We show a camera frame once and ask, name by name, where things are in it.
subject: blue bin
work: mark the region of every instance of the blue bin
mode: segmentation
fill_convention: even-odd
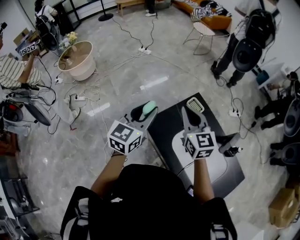
[[[269,79],[269,74],[263,70],[261,73],[259,73],[256,77],[256,81],[258,83],[258,85],[262,85],[265,81],[267,81]]]

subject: white side table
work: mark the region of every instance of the white side table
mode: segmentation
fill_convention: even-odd
[[[184,40],[184,42],[183,42],[183,44],[185,44],[186,42],[188,42],[188,41],[191,41],[191,40],[200,40],[199,41],[199,43],[198,43],[198,45],[197,45],[197,47],[196,47],[196,49],[194,50],[194,55],[206,55],[206,54],[208,54],[208,53],[210,53],[210,51],[211,51],[211,47],[212,47],[212,41],[213,41],[213,38],[214,38],[214,36],[215,36],[215,33],[211,30],[211,29],[209,29],[209,27],[207,27],[205,24],[203,24],[202,22],[195,22],[194,24],[194,27],[193,27],[193,30],[190,32],[190,34],[188,35],[188,37],[192,34],[192,32],[196,29],[196,31],[198,31],[199,33],[200,33],[200,36],[199,36],[199,38],[198,39],[189,39],[188,40],[188,37],[186,38],[186,40]],[[202,41],[202,39],[204,38],[204,37],[211,37],[211,42],[210,42],[210,49],[209,49],[209,51],[208,52],[205,52],[205,53],[195,53],[196,52],[196,50],[197,50],[197,48],[198,48],[198,46],[199,46],[199,44],[201,43],[201,41]]]

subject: white cube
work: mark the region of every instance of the white cube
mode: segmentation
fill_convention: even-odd
[[[143,132],[127,124],[114,121],[107,133],[108,145],[127,155],[142,144]]]
[[[192,159],[208,158],[217,147],[215,132],[187,134],[184,147]]]

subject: mint green object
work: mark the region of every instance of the mint green object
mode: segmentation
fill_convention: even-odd
[[[142,113],[144,116],[146,116],[148,113],[150,113],[154,108],[156,107],[155,101],[148,102],[143,108]]]

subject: orange sofa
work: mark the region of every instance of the orange sofa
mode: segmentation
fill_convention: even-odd
[[[200,4],[200,2],[202,2],[203,0],[191,0],[191,1]],[[183,11],[189,14],[191,14],[194,10],[190,5],[188,5],[185,2],[178,2],[172,0],[172,3],[177,8],[182,9]],[[211,30],[226,30],[231,23],[231,17],[226,17],[226,16],[204,17],[202,18],[201,22],[206,24]]]

